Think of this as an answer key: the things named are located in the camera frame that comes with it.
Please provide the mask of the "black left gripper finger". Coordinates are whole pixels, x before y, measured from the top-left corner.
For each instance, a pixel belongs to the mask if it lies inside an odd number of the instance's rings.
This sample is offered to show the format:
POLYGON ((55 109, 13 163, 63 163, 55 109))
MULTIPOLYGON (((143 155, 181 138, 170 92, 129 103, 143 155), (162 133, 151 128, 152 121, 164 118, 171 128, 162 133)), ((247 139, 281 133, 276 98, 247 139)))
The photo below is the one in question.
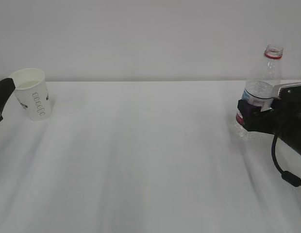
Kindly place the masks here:
POLYGON ((12 78, 5 78, 0 81, 0 122, 3 120, 4 107, 14 90, 15 84, 12 78))

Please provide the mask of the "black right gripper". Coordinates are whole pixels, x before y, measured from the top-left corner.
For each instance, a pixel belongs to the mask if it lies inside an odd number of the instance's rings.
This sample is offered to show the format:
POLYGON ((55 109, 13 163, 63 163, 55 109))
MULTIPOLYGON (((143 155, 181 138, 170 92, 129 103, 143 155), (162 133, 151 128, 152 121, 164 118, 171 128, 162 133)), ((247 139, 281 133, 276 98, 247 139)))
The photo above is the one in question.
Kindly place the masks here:
POLYGON ((272 110, 239 100, 236 121, 248 132, 275 134, 301 155, 301 102, 287 102, 273 98, 272 110))

